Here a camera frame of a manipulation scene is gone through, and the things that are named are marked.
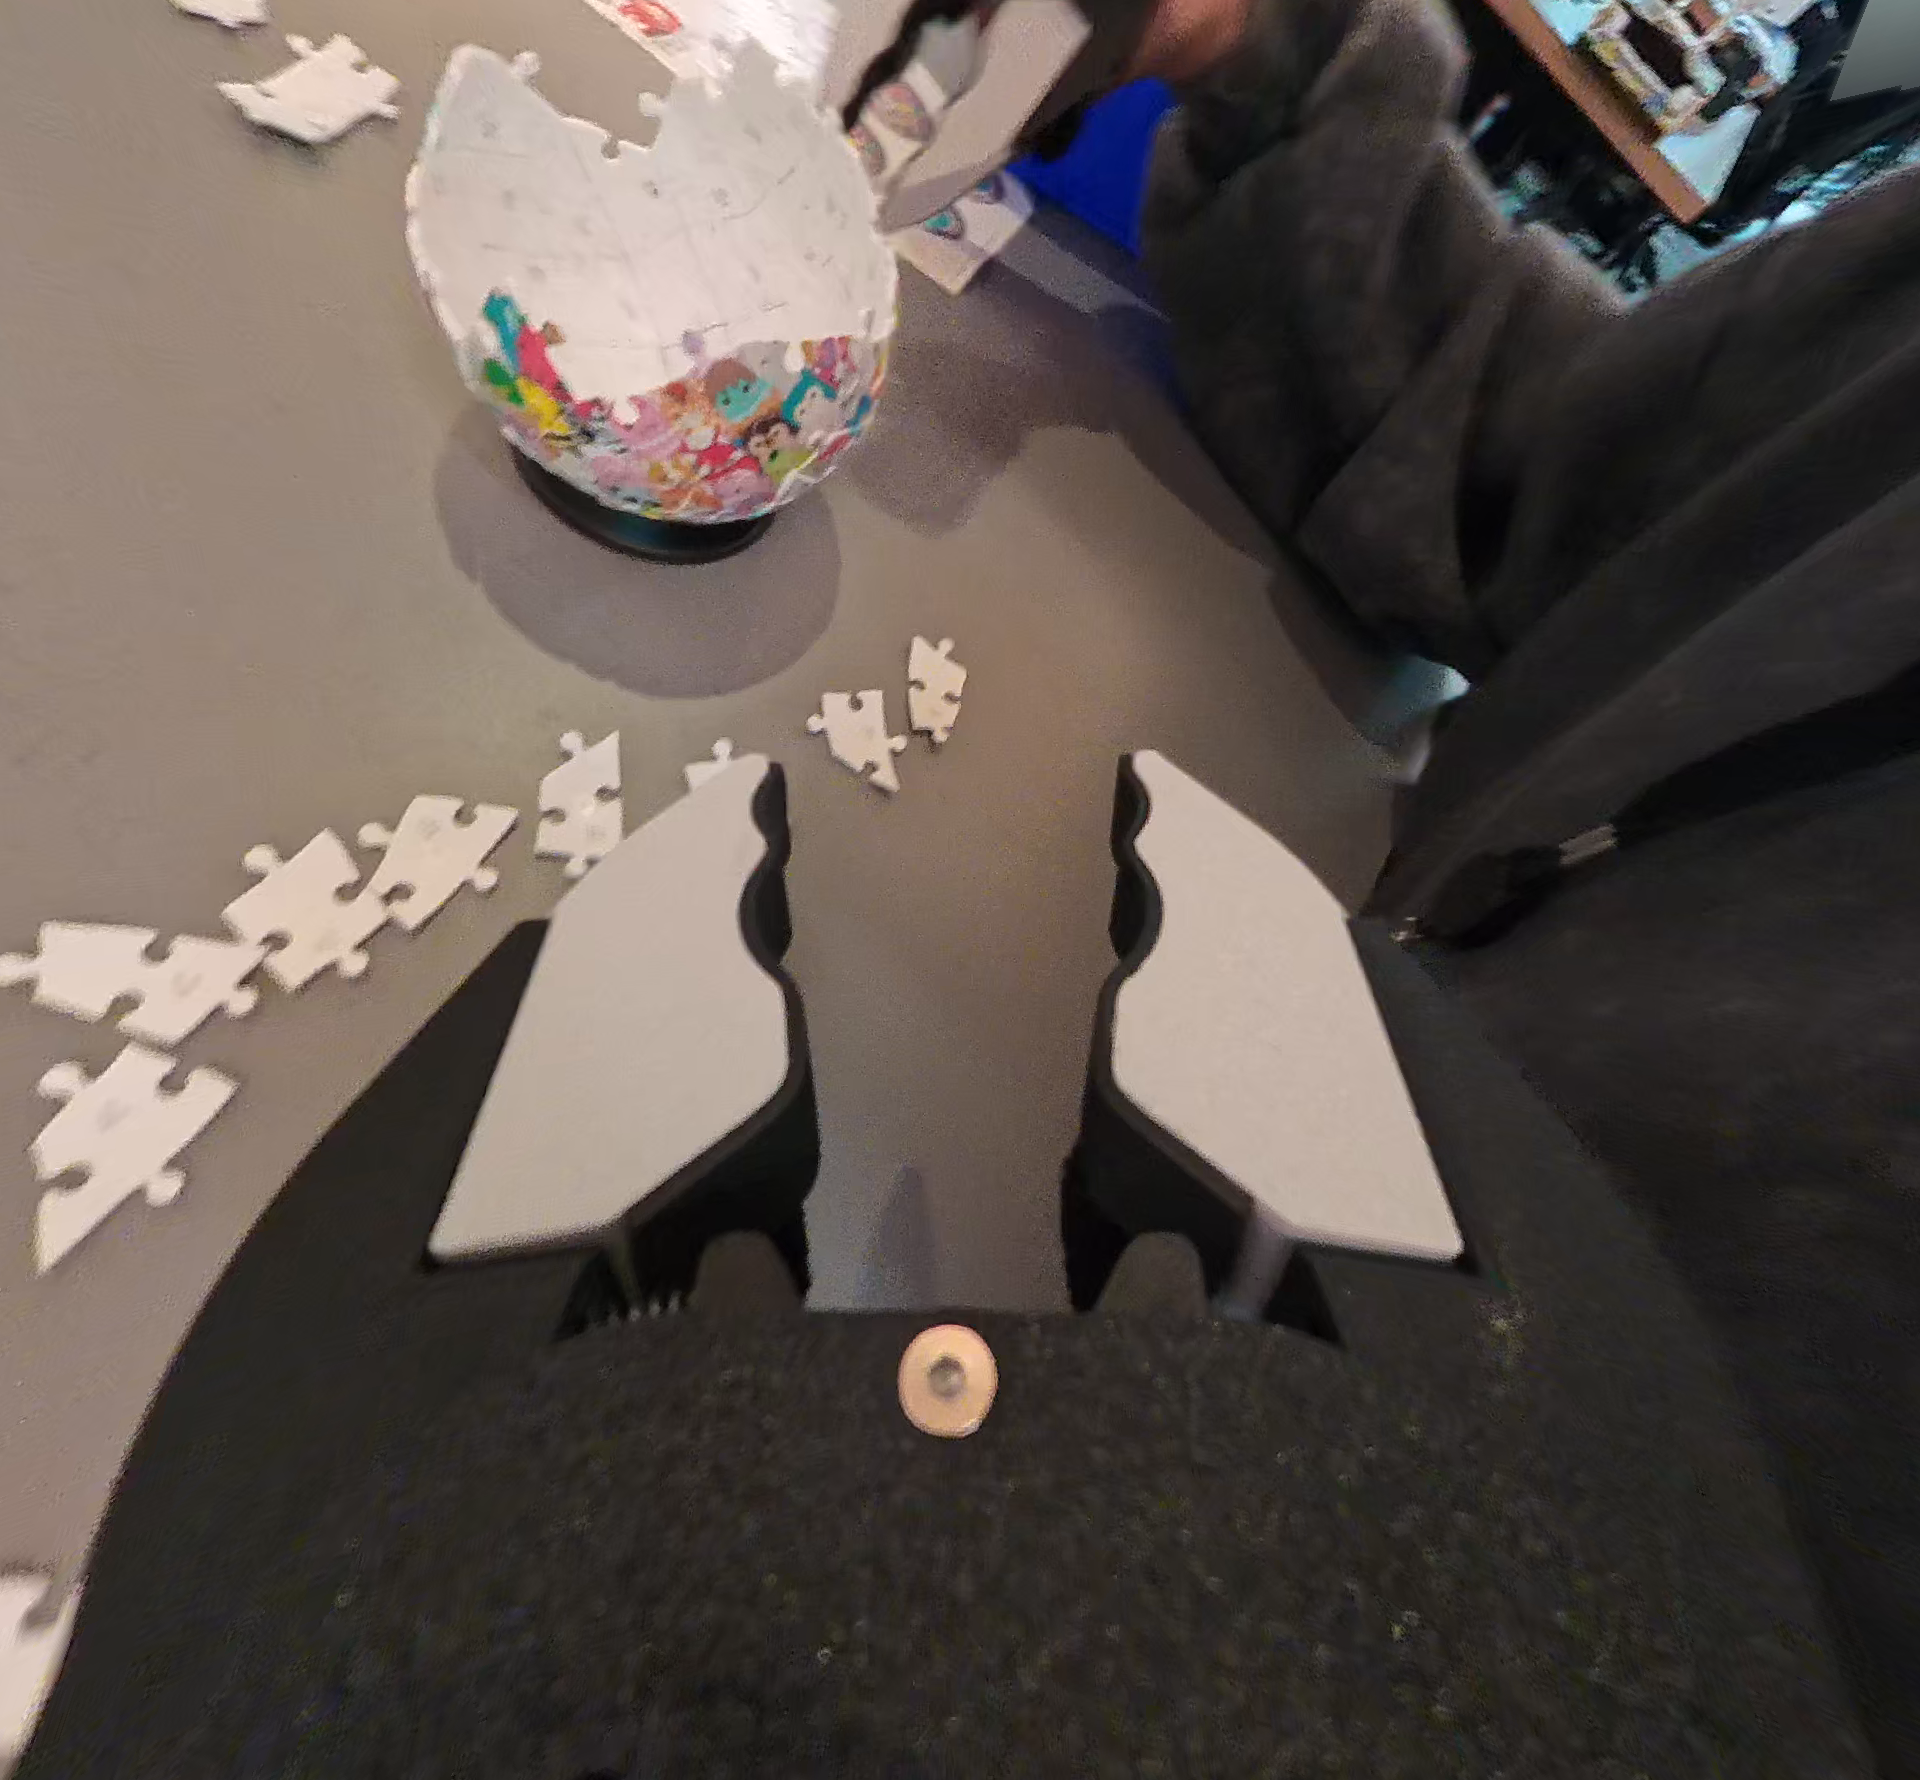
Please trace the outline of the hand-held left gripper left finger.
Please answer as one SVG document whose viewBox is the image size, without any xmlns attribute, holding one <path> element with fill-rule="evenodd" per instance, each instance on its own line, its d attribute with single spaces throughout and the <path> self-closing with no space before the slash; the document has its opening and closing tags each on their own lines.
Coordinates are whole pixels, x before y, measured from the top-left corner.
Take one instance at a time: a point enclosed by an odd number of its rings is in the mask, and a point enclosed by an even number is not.
<svg viewBox="0 0 1920 1780">
<path fill-rule="evenodd" d="M 763 1237 L 803 1297 L 819 1101 L 787 972 L 787 776 L 742 754 L 555 904 L 429 1232 L 437 1267 L 600 1253 L 685 1297 Z"/>
</svg>

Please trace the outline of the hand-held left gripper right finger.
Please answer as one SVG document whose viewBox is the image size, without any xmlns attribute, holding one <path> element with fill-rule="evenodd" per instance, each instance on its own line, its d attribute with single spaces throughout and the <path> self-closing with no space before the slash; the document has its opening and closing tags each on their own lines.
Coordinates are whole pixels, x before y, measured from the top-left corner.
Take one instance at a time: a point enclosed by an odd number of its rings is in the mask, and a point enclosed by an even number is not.
<svg viewBox="0 0 1920 1780">
<path fill-rule="evenodd" d="M 1329 1332 L 1329 1274 L 1468 1277 L 1357 922 L 1272 831 L 1134 748 L 1112 794 L 1112 972 L 1063 1169 L 1065 1297 L 1172 1237 L 1232 1318 Z"/>
</svg>

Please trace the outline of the colourful puzzle ball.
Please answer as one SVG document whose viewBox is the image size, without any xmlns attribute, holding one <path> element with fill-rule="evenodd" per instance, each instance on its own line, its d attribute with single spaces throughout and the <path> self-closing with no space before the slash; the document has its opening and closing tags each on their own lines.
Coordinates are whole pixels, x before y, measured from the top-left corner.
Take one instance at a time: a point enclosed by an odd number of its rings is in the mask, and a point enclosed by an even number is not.
<svg viewBox="0 0 1920 1780">
<path fill-rule="evenodd" d="M 628 144 L 547 101 L 531 53 L 456 45 L 404 184 L 417 284 L 494 429 L 789 507 L 890 373 L 898 254 L 868 176 L 758 45 L 641 112 Z"/>
</svg>

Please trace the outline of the row of white puzzle pieces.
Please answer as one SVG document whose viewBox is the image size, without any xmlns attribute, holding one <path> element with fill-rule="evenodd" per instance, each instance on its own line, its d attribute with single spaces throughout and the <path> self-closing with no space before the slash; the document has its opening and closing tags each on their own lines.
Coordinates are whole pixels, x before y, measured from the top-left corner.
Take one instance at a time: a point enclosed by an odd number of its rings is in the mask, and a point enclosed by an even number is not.
<svg viewBox="0 0 1920 1780">
<path fill-rule="evenodd" d="M 953 737 L 964 678 L 953 637 L 912 637 L 905 723 L 925 745 Z M 833 762 L 862 784 L 898 792 L 895 759 L 905 737 L 890 733 L 883 690 L 823 693 L 803 733 L 823 737 Z M 566 733 L 562 754 L 538 777 L 536 857 L 580 883 L 620 844 L 618 733 L 600 742 Z M 494 848 L 515 823 L 520 810 L 507 804 L 421 792 L 401 819 L 357 829 L 357 848 L 374 852 L 372 868 L 332 829 L 313 831 L 293 857 L 248 848 L 253 884 L 221 905 L 217 937 L 172 937 L 151 953 L 151 927 L 41 922 L 34 953 L 2 953 L 2 987 L 28 987 L 36 1010 L 86 1027 L 109 1020 L 124 1038 L 101 1071 L 57 1065 L 36 1082 L 55 1113 L 28 1145 L 34 1268 L 61 1267 L 124 1205 L 166 1209 L 181 1193 L 181 1153 L 237 1091 L 214 1068 L 176 1077 L 181 1044 L 214 1019 L 248 1019 L 259 975 L 280 994 L 302 994 L 318 975 L 356 982 L 381 927 L 421 930 L 456 894 L 489 894 Z"/>
</svg>

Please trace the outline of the black ball stand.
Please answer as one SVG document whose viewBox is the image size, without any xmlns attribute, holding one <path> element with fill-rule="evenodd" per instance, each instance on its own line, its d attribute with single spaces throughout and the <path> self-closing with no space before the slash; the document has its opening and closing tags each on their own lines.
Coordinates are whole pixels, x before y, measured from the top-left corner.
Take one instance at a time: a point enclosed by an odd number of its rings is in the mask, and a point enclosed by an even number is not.
<svg viewBox="0 0 1920 1780">
<path fill-rule="evenodd" d="M 528 493 L 574 536 L 641 564 L 716 564 L 758 542 L 787 497 L 723 507 L 709 483 L 654 485 L 652 462 L 609 441 L 550 441 L 499 425 Z"/>
</svg>

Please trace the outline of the two joined white puzzle pieces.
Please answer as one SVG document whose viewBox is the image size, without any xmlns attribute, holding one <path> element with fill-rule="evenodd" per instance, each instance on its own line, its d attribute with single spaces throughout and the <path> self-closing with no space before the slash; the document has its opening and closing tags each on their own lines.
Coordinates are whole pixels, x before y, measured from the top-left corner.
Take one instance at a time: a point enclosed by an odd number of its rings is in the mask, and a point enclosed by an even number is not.
<svg viewBox="0 0 1920 1780">
<path fill-rule="evenodd" d="M 214 91 L 259 133 L 293 144 L 332 144 L 372 120 L 401 120 L 401 84 L 351 37 L 285 37 L 287 62 L 268 78 L 214 84 Z"/>
</svg>

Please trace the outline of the wooden desk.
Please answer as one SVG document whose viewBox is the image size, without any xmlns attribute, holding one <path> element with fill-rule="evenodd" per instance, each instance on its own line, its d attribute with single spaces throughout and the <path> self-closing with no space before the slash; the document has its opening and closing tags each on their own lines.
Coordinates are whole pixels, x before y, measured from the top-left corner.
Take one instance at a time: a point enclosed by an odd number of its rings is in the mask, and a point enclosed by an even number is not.
<svg viewBox="0 0 1920 1780">
<path fill-rule="evenodd" d="M 1917 84 L 1870 74 L 1867 0 L 1454 0 L 1461 122 L 1524 219 L 1609 243 L 1717 248 L 1917 160 Z"/>
</svg>

